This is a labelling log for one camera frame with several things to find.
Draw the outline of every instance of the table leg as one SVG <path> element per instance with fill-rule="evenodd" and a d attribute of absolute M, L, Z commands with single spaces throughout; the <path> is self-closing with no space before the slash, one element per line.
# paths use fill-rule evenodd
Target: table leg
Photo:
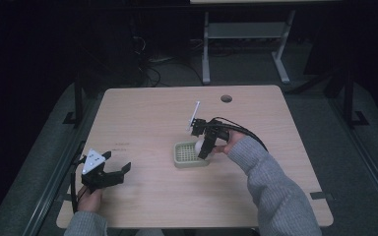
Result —
<path fill-rule="evenodd" d="M 208 59 L 208 25 L 209 25 L 209 13 L 205 13 L 204 24 L 204 54 L 202 56 L 202 83 L 208 85 L 211 83 L 210 78 L 210 61 Z"/>
<path fill-rule="evenodd" d="M 287 38 L 289 36 L 290 28 L 293 22 L 295 11 L 292 10 L 289 13 L 286 23 L 284 24 L 282 36 L 281 36 L 281 44 L 277 51 L 272 52 L 273 60 L 276 64 L 276 68 L 278 69 L 279 76 L 281 77 L 282 83 L 289 84 L 290 80 L 287 76 L 286 70 L 284 69 L 284 63 L 282 62 L 282 54 L 284 53 L 284 47 L 287 42 Z"/>

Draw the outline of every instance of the hole in table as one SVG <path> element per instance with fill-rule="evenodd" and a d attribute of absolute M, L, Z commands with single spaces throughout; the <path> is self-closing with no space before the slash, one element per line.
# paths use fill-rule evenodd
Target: hole in table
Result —
<path fill-rule="evenodd" d="M 222 102 L 225 102 L 225 103 L 229 103 L 229 102 L 232 102 L 232 96 L 230 95 L 223 95 L 220 100 Z"/>

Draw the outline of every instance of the white stick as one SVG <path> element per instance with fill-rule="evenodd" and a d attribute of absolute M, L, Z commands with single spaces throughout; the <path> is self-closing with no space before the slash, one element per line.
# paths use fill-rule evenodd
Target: white stick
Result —
<path fill-rule="evenodd" d="M 196 115 L 196 112 L 198 111 L 198 107 L 199 107 L 199 104 L 201 103 L 201 101 L 197 101 L 196 102 L 196 106 L 195 106 L 195 111 L 193 112 L 193 115 L 192 117 L 190 118 L 189 120 L 189 125 L 188 127 L 186 128 L 186 131 L 190 131 L 190 127 L 192 125 L 192 122 L 193 122 L 193 119 L 195 119 L 195 115 Z"/>

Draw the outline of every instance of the small basket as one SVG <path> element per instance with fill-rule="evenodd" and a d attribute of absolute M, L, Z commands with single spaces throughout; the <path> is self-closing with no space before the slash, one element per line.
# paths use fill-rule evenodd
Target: small basket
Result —
<path fill-rule="evenodd" d="M 196 142 L 178 143 L 174 146 L 174 166 L 177 168 L 189 168 L 207 166 L 208 160 L 199 158 L 195 152 Z"/>

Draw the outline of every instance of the dark background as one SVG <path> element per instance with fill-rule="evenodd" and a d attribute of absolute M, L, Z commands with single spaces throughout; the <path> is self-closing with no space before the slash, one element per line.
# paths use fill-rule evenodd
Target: dark background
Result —
<path fill-rule="evenodd" d="M 144 58 L 135 55 L 132 35 L 144 36 L 153 51 L 184 51 L 189 38 L 202 38 L 202 12 L 150 12 L 130 21 L 133 14 L 63 6 L 60 1 L 0 1 L 0 204 L 55 102 L 76 77 L 89 96 L 138 87 Z M 378 1 L 299 9 L 289 40 L 305 38 L 314 42 L 305 73 L 322 74 L 351 61 L 355 80 L 378 105 Z"/>

